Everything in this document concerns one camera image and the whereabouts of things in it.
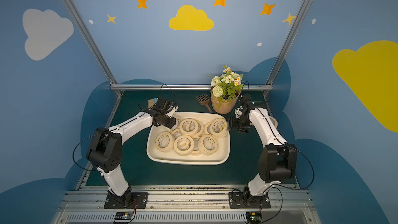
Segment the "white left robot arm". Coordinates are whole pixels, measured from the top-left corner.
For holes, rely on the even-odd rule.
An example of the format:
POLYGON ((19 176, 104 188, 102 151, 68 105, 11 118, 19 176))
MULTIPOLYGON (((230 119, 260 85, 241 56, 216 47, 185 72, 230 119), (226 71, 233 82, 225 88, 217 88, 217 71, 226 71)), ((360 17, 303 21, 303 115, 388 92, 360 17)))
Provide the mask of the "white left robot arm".
POLYGON ((178 106, 166 108, 154 106, 139 112, 121 124, 109 128, 97 128, 86 158, 100 172, 114 197, 123 197, 130 188, 121 170, 123 144, 142 130, 163 125, 171 128, 176 124, 173 117, 178 106))

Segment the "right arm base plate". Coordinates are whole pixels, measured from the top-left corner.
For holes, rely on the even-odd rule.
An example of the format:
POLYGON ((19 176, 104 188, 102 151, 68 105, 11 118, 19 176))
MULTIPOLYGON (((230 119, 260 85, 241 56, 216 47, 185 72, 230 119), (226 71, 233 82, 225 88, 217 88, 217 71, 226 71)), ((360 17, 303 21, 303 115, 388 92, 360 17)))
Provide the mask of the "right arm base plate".
POLYGON ((254 197, 250 193, 234 190, 228 196, 230 208, 271 208, 268 194, 254 197))

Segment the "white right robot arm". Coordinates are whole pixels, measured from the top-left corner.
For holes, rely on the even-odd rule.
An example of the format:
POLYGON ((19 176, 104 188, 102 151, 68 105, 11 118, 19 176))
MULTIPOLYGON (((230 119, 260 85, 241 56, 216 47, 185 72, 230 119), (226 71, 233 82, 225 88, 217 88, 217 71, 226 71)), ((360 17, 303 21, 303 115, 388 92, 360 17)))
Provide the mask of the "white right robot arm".
POLYGON ((249 94, 240 95, 238 99, 239 107, 235 109, 235 116, 229 118, 228 125, 230 130, 240 133, 249 133, 254 127, 260 137, 263 151, 258 174, 248 182, 246 195, 262 197, 274 185, 294 178, 298 151, 281 136, 262 101, 253 101, 249 94))

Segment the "masking tape roll four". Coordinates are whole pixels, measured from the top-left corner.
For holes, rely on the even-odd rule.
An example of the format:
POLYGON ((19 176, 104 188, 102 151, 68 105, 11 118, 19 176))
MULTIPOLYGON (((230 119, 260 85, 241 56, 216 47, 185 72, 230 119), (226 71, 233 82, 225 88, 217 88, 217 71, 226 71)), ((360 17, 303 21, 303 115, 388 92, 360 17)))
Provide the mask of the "masking tape roll four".
POLYGON ((274 127, 277 128, 277 127, 278 127, 278 122, 277 122, 277 120, 276 120, 274 117, 272 117, 272 116, 269 116, 269 118, 270 118, 272 124, 274 125, 274 127))

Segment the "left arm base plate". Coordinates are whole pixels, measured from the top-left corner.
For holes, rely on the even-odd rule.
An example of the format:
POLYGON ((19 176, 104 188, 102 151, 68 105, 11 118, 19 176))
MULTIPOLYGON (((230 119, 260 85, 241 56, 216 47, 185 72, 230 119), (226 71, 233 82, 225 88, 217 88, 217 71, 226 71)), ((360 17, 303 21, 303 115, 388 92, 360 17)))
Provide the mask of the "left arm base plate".
POLYGON ((108 192, 104 209, 145 209, 147 200, 146 192, 126 192, 123 196, 108 192))

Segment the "masking tape roll eight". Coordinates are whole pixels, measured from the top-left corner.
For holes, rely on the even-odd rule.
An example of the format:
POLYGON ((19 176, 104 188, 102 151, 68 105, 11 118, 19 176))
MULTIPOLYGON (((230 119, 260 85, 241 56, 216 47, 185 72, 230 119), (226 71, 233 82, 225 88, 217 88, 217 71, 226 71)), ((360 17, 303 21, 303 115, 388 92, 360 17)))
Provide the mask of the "masking tape roll eight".
POLYGON ((155 148, 160 152, 170 152, 174 149, 174 136, 169 132, 160 133, 155 140, 155 148))

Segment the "cream plastic storage tray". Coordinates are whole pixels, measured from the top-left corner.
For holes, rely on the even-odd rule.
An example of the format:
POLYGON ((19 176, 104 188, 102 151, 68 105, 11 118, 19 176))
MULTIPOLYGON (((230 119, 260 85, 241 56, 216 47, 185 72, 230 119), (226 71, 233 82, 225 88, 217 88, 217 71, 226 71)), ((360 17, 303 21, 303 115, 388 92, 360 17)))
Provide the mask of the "cream plastic storage tray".
MULTIPOLYGON (((210 113, 177 112, 175 115, 178 115, 181 120, 186 118, 193 118, 195 120, 199 120, 203 124, 213 122, 217 118, 223 118, 225 120, 225 118, 221 115, 210 113)), ((213 155, 180 156, 174 149, 170 152, 161 152, 156 149, 156 138, 160 133, 165 131, 170 131, 170 129, 164 126, 151 127, 149 132, 147 142, 147 155, 151 160, 155 162, 196 166, 215 166, 226 162, 230 155, 231 145, 229 132, 227 132, 227 135, 225 137, 217 139, 218 149, 213 155)))

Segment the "masking tape roll seven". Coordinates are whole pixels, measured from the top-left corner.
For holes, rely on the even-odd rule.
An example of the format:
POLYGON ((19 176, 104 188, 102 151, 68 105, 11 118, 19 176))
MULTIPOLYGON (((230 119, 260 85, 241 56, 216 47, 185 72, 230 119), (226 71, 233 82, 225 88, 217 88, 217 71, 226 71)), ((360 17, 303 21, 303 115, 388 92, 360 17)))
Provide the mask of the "masking tape roll seven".
POLYGON ((198 132, 196 134, 196 136, 203 136, 204 135, 204 125, 202 122, 200 122, 199 120, 197 120, 198 123, 198 132))

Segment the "masking tape roll six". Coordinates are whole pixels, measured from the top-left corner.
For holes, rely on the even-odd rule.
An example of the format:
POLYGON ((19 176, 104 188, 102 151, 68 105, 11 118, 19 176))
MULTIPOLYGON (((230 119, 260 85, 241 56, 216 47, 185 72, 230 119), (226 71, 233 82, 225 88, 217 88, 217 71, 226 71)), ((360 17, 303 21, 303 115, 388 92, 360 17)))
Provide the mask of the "masking tape roll six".
POLYGON ((200 152, 206 156, 210 156, 218 150, 217 139, 209 134, 205 134, 200 138, 198 146, 200 152))

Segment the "masking tape roll two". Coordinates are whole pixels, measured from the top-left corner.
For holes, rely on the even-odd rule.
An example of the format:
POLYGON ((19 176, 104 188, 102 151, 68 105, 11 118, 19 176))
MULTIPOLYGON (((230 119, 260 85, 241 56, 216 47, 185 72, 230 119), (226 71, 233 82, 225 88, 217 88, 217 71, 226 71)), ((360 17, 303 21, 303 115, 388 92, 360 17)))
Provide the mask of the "masking tape roll two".
POLYGON ((182 135, 195 136, 198 133, 199 124, 194 119, 184 119, 180 124, 180 131, 182 135))

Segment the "masking tape roll one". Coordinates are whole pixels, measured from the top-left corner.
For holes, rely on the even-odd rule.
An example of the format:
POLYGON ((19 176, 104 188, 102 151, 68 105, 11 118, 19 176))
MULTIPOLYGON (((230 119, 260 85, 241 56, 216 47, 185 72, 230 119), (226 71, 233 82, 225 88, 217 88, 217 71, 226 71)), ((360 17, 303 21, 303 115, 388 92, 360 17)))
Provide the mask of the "masking tape roll one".
POLYGON ((210 131, 213 136, 223 138, 228 133, 228 123, 224 118, 215 119, 210 125, 210 131))

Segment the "masking tape roll five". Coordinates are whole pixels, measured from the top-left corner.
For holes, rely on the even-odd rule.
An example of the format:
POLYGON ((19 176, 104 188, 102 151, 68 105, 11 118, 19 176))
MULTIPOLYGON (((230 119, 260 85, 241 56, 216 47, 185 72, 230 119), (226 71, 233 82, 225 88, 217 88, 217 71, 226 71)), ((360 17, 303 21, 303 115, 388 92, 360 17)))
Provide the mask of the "masking tape roll five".
POLYGON ((193 138, 188 135, 178 137, 174 142, 174 149, 180 156, 192 154, 194 148, 193 138))

